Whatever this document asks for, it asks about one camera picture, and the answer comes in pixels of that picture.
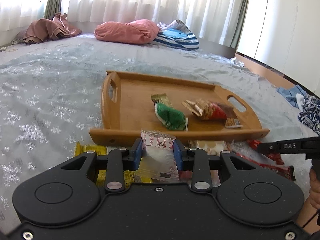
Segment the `person right hand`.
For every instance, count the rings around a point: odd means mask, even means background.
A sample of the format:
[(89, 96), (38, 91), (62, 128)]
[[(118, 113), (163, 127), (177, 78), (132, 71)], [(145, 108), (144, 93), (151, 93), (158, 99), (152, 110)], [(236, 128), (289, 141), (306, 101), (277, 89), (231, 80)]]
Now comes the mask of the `person right hand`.
[[(316, 173), (313, 169), (310, 170), (310, 191), (309, 196), (304, 202), (304, 205), (300, 211), (297, 219), (297, 224), (303, 227), (307, 221), (319, 210), (319, 198), (320, 198), (320, 184), (317, 179)], [(317, 225), (319, 213), (304, 227), (304, 230), (310, 234), (319, 230), (319, 225)]]

